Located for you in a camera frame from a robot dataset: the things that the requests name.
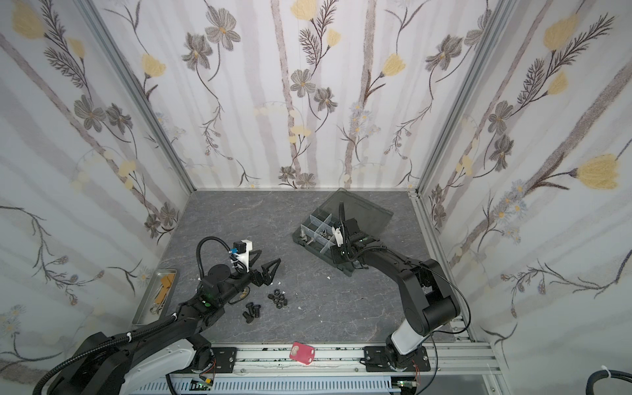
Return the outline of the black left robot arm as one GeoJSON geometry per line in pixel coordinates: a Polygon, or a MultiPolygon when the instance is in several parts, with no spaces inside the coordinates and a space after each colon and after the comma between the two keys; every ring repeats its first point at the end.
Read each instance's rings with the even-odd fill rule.
{"type": "Polygon", "coordinates": [[[202,247],[196,246],[195,262],[199,284],[192,298],[178,305],[173,314],[153,324],[107,337],[98,332],[88,337],[75,354],[47,372],[33,389],[35,394],[120,394],[130,387],[132,374],[142,371],[143,362],[155,363],[160,352],[177,342],[184,344],[189,357],[183,363],[171,362],[170,368],[182,370],[191,365],[201,350],[209,347],[201,333],[225,313],[225,305],[248,286],[269,286],[281,264],[279,258],[260,268],[253,265],[261,250],[251,250],[244,241],[230,246],[214,237],[223,248],[228,264],[209,270],[202,265],[202,247]]]}

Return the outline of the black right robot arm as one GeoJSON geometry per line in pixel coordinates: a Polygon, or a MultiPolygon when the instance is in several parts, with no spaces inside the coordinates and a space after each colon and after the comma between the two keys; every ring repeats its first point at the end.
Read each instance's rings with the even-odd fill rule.
{"type": "Polygon", "coordinates": [[[337,241],[331,248],[334,263],[374,268],[398,287],[405,319],[388,336],[385,351],[391,365],[401,365],[413,358],[435,330],[461,314],[461,293],[436,261],[409,258],[361,230],[356,219],[346,218],[342,202],[338,216],[337,241]]]}

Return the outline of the pile of black nuts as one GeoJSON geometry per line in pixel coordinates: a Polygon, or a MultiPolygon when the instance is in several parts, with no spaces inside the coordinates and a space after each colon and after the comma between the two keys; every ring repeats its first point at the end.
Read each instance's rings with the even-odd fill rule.
{"type": "Polygon", "coordinates": [[[275,305],[277,309],[282,309],[288,306],[288,299],[280,289],[275,289],[272,293],[268,294],[268,299],[275,305]]]}

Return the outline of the clear compartment organizer box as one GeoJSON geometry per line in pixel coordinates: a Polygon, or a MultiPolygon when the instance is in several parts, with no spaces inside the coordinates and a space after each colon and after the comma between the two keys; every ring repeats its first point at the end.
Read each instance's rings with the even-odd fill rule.
{"type": "Polygon", "coordinates": [[[333,268],[351,276],[360,263],[342,251],[348,239],[379,238],[393,212],[346,189],[339,189],[317,207],[292,234],[293,241],[333,268]]]}

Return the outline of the pink plastic card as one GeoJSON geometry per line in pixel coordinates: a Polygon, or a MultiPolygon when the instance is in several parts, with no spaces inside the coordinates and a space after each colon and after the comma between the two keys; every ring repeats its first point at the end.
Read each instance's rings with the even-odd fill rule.
{"type": "Polygon", "coordinates": [[[315,348],[304,343],[294,342],[289,357],[302,365],[311,365],[315,358],[315,348]]]}

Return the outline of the metal tray with tools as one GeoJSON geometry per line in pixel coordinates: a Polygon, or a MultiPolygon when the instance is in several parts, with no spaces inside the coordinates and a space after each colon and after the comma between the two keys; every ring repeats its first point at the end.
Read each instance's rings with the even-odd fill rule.
{"type": "Polygon", "coordinates": [[[133,327],[152,324],[164,317],[164,307],[171,302],[178,276],[179,272],[174,268],[159,268],[155,271],[133,317],[133,327]]]}

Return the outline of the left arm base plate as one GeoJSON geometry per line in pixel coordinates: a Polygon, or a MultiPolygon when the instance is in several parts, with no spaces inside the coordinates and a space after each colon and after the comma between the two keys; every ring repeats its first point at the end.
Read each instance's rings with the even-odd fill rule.
{"type": "Polygon", "coordinates": [[[189,367],[198,374],[231,374],[237,360],[237,351],[236,347],[202,347],[196,351],[189,367]]]}

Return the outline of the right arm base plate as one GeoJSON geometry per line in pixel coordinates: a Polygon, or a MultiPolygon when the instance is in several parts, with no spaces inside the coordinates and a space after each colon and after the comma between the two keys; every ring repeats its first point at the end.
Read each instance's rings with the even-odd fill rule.
{"type": "Polygon", "coordinates": [[[424,347],[418,347],[406,355],[398,354],[397,350],[390,346],[364,347],[363,352],[360,363],[370,373],[416,373],[431,370],[431,363],[424,347]]]}

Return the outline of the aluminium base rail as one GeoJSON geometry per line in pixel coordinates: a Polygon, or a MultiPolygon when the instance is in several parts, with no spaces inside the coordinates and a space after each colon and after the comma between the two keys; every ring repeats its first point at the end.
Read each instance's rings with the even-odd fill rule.
{"type": "Polygon", "coordinates": [[[311,356],[295,357],[289,344],[215,344],[218,375],[244,378],[359,375],[499,375],[500,362],[485,342],[430,342],[405,368],[387,363],[378,343],[314,344],[311,356]]]}

